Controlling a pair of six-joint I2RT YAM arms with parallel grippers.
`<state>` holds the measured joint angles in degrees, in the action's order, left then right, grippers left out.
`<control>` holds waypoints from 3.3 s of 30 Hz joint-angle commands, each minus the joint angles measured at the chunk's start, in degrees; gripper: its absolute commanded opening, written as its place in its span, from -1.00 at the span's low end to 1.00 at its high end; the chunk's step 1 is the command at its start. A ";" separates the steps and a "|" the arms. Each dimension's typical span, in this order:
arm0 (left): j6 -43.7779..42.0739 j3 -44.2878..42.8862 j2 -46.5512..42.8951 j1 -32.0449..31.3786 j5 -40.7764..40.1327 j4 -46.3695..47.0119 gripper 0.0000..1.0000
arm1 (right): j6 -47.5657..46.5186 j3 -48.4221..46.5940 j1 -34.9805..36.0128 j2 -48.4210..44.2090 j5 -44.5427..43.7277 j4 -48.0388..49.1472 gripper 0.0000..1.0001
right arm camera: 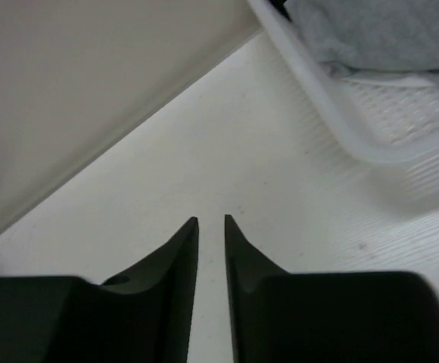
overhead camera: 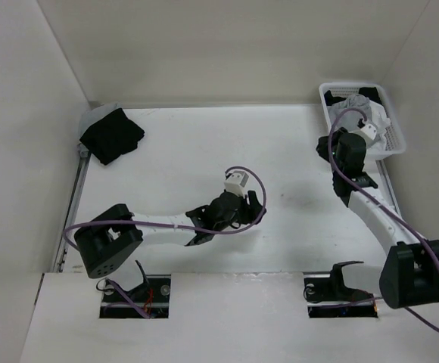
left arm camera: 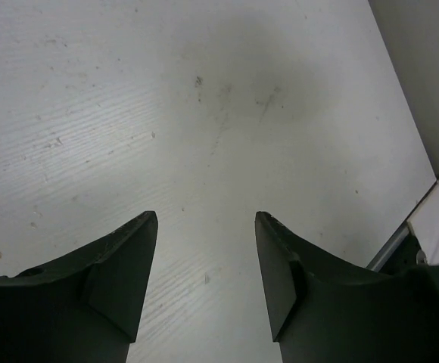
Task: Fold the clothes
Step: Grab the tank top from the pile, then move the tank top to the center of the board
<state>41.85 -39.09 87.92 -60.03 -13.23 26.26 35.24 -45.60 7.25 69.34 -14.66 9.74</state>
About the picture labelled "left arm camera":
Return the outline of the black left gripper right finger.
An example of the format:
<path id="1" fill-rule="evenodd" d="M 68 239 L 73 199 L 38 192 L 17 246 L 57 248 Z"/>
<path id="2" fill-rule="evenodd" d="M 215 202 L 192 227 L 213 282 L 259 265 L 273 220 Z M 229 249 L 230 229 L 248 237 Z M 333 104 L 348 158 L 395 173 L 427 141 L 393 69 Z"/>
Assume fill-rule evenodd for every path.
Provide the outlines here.
<path id="1" fill-rule="evenodd" d="M 284 362 L 439 362 L 439 265 L 371 271 L 266 212 L 255 216 L 255 237 Z"/>

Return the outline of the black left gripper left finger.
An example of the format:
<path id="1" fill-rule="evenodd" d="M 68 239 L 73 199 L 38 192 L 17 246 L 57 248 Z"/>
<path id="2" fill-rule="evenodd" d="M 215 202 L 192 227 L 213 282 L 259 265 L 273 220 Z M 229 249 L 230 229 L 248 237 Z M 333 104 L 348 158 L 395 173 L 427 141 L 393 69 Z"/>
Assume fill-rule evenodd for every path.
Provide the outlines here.
<path id="1" fill-rule="evenodd" d="M 124 362 L 157 241 L 147 211 L 14 277 L 0 276 L 0 362 Z"/>

